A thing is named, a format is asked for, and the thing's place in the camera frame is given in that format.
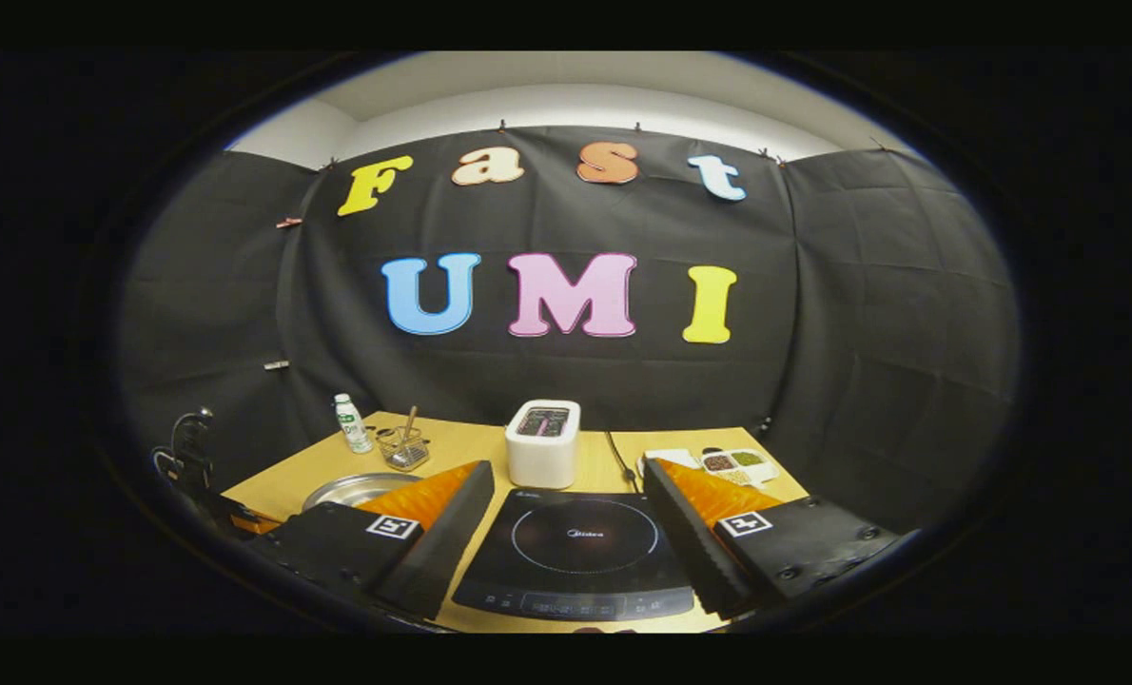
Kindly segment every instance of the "power cord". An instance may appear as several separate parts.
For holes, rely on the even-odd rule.
[[[201,420],[204,417],[194,412],[188,412],[179,416],[178,420],[173,421],[173,430],[170,430],[170,449],[174,452],[174,455],[178,451],[178,430],[182,428],[185,420],[191,420],[191,418],[192,420]]]
[[[612,454],[617,456],[617,462],[621,463],[623,477],[635,487],[635,493],[641,494],[641,490],[638,489],[638,474],[635,473],[634,469],[626,465],[626,460],[621,459],[621,451],[617,449],[617,444],[612,442],[612,433],[604,430],[604,437],[609,438],[609,447],[612,448]]]
[[[170,465],[161,465],[161,459],[164,459]],[[173,455],[163,446],[152,447],[152,464],[156,468],[156,473],[162,477],[166,476],[170,470],[175,473],[175,469],[178,468],[178,462],[175,462]]]

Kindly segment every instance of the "wooden table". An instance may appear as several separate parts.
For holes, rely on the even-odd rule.
[[[376,412],[366,417],[365,423],[380,429],[404,426],[405,417],[389,412]],[[434,420],[419,417],[414,422],[422,430],[422,437],[430,442],[431,459],[413,471],[423,478],[457,468],[478,460],[488,460],[494,468],[494,499],[478,525],[478,532],[465,547],[461,564],[456,567],[448,598],[436,618],[436,624],[445,628],[468,633],[572,633],[589,625],[565,620],[543,620],[505,616],[497,613],[475,610],[452,601],[452,594],[461,584],[473,555],[478,554],[486,533],[501,508],[509,490],[515,487],[508,477],[508,457],[504,426],[458,423],[458,421]],[[719,428],[705,430],[667,430],[646,433],[612,433],[612,442],[621,452],[628,468],[635,469],[638,456],[646,449],[684,447],[693,455],[701,455],[702,448],[723,449],[753,448],[766,454],[765,447],[743,428]],[[774,464],[780,476],[765,482],[765,493],[782,502],[806,497],[807,491],[798,485],[782,464]],[[384,464],[379,447],[357,455],[350,451],[340,433],[297,452],[289,459],[267,468],[261,473],[223,491],[223,495],[245,504],[254,511],[265,513],[280,521],[298,515],[305,499],[318,487],[331,480],[354,473],[395,473]],[[575,493],[633,493],[633,487],[623,478],[621,465],[601,431],[580,434],[578,465],[575,483],[567,490]],[[727,622],[718,616],[706,615],[700,601],[694,598],[694,607],[678,616],[662,616],[641,620],[599,622],[597,628],[606,633],[632,628],[638,633],[700,633],[721,628]]]

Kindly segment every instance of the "black curtain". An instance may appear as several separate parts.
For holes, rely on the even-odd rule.
[[[638,151],[634,181],[584,182],[593,142]],[[520,153],[522,178],[456,186],[458,159]],[[409,155],[367,212],[340,217],[352,172]],[[735,165],[730,203],[688,157]],[[284,217],[303,222],[275,229]],[[475,252],[473,308],[443,335],[397,329],[383,264],[420,257],[421,307],[445,307],[447,252]],[[516,337],[511,256],[550,254],[577,279],[620,252],[627,337]],[[692,265],[735,271],[729,342],[685,342]],[[784,165],[678,136],[588,127],[472,131],[311,172],[224,152],[157,217],[122,305],[122,387],[145,446],[197,406],[226,489],[361,411],[500,425],[533,397],[576,400],[584,429],[745,426],[808,490],[883,525],[926,524],[983,464],[1018,363],[1010,274],[992,231],[931,164],[838,152]],[[286,360],[266,370],[263,365]]]

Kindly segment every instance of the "metal utensil holder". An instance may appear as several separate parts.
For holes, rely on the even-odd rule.
[[[405,426],[378,430],[376,442],[379,443],[384,463],[396,471],[414,471],[431,459],[431,448],[427,447],[422,430],[418,428],[411,428],[409,437],[405,435]]]

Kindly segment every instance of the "white plate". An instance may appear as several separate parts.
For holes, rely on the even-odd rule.
[[[687,465],[687,468],[701,468],[701,464],[697,463],[697,460],[693,459],[693,454],[687,449],[646,449],[645,454],[638,456],[638,476],[643,478],[646,477],[646,456],[653,460],[663,460]]]

